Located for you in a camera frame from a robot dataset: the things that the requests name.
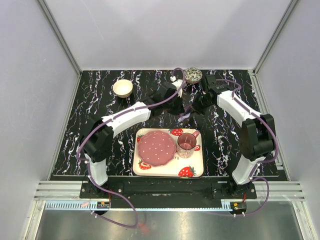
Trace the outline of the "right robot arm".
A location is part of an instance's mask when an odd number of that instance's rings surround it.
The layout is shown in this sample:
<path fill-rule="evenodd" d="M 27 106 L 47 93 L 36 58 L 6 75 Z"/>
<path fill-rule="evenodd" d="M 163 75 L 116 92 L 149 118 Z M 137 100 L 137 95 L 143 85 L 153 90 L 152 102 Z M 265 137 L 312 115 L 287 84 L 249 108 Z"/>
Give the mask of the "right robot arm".
<path fill-rule="evenodd" d="M 191 111 L 203 115 L 210 106 L 216 105 L 241 127 L 238 141 L 241 156 L 226 187 L 228 195 L 236 199 L 251 188 L 259 165 L 270 162 L 268 155 L 278 151 L 275 121 L 271 114 L 261 114 L 245 104 L 235 89 L 222 84 L 214 75 L 204 76 L 200 84 L 202 92 L 196 95 Z"/>

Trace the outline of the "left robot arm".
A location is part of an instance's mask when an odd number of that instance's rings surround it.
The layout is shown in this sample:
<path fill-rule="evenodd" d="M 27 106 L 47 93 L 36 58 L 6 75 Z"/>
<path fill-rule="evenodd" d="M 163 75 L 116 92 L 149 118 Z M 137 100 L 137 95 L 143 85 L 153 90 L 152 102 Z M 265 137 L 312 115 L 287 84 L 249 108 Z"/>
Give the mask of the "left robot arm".
<path fill-rule="evenodd" d="M 140 122 L 159 116 L 164 111 L 172 115 L 182 114 L 185 111 L 182 100 L 185 86 L 185 81 L 181 79 L 173 83 L 166 82 L 158 91 L 122 111 L 89 119 L 81 134 L 76 159 L 87 162 L 88 178 L 92 182 L 90 192 L 95 197 L 103 198 L 108 193 L 106 159 L 111 151 L 113 138 Z"/>

